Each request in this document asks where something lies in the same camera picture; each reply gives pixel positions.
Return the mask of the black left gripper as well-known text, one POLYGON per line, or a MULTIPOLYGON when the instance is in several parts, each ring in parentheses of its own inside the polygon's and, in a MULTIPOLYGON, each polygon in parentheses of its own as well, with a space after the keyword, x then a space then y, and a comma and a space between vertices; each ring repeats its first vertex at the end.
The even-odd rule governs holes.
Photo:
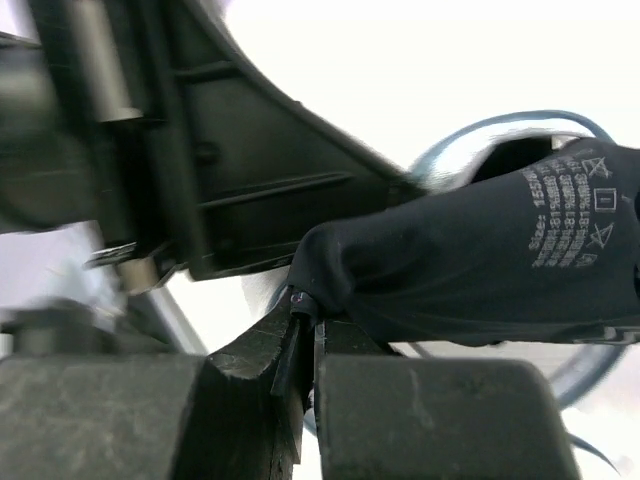
POLYGON ((121 271, 165 244, 140 125, 94 118, 62 2, 1 16, 1 330, 17 350, 161 350, 121 271))

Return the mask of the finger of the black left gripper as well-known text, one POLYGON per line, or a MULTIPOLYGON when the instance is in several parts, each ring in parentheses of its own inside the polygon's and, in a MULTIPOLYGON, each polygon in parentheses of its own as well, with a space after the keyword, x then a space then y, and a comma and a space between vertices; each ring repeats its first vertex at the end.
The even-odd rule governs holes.
POLYGON ((241 51, 223 1, 110 1, 140 112, 126 153, 136 255, 197 280, 287 265, 335 219, 420 196, 400 168, 273 85, 241 51))

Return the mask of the black bra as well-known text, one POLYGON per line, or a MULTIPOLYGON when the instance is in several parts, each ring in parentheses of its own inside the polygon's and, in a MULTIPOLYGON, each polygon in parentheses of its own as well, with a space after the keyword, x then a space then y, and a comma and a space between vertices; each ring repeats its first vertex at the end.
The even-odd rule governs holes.
POLYGON ((639 339, 639 153, 596 139, 523 169, 320 225, 288 282, 383 342, 639 339))

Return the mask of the white mesh laundry bag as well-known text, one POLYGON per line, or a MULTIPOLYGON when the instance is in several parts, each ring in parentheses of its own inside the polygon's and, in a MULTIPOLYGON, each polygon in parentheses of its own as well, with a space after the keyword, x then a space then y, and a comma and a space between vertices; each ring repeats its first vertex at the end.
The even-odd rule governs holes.
POLYGON ((314 228, 244 278, 315 347, 327 479, 575 479, 561 411, 639 339, 639 152, 562 110, 479 120, 425 196, 314 228))

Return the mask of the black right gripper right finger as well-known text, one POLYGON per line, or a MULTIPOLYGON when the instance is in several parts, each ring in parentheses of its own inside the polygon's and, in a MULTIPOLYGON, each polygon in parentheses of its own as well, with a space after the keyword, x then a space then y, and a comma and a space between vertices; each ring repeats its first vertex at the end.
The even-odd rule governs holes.
POLYGON ((315 329, 327 479, 576 479, 551 389, 521 360, 392 356, 356 325, 315 329))

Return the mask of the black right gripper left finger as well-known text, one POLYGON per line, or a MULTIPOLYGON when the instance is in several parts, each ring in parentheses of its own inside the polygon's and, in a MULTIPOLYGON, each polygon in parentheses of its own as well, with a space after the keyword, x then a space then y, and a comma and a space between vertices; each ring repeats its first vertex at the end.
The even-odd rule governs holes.
POLYGON ((67 299, 5 314, 5 479, 288 479, 301 335, 280 306, 208 356, 100 329, 67 299))

